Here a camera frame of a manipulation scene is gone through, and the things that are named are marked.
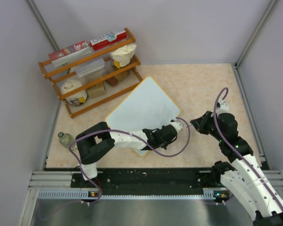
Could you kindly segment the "yellow framed whiteboard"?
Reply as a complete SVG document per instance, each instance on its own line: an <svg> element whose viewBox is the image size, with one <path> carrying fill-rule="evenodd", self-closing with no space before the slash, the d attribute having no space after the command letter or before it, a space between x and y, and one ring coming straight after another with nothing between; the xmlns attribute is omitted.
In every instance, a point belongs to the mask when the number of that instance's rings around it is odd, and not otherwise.
<svg viewBox="0 0 283 226"><path fill-rule="evenodd" d="M108 114L105 121L109 128L127 132L160 129L176 119L180 111L158 83L147 77ZM141 156L148 151L134 150Z"/></svg>

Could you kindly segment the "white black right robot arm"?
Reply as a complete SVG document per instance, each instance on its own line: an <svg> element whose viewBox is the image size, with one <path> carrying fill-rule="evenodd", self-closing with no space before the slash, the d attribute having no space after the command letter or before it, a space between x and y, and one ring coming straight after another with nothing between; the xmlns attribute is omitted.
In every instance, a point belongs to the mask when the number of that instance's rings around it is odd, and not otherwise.
<svg viewBox="0 0 283 226"><path fill-rule="evenodd" d="M239 136L238 123L230 113L217 117L207 111L191 120L200 133L211 135L228 159L211 168L211 182L225 186L244 207L255 226L283 226L283 199L257 163L249 144Z"/></svg>

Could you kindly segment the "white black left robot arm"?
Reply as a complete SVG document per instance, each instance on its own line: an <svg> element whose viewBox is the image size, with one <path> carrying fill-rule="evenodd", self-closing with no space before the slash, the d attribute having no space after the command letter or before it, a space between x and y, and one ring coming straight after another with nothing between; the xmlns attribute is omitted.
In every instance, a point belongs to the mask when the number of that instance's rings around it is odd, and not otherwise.
<svg viewBox="0 0 283 226"><path fill-rule="evenodd" d="M83 174L81 181L86 186L97 183L96 163L114 147L133 148L141 151L166 149L177 139L178 132L183 128L179 121L160 129L142 129L139 131L122 131L111 129L106 122L99 122L76 136Z"/></svg>

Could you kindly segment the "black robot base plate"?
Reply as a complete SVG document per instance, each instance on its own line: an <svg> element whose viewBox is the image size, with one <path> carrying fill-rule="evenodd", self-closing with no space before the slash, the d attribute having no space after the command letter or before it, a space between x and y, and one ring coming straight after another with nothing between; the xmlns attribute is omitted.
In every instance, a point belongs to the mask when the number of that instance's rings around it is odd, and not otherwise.
<svg viewBox="0 0 283 226"><path fill-rule="evenodd" d="M104 195L194 195L222 187L208 168L100 168L93 182Z"/></svg>

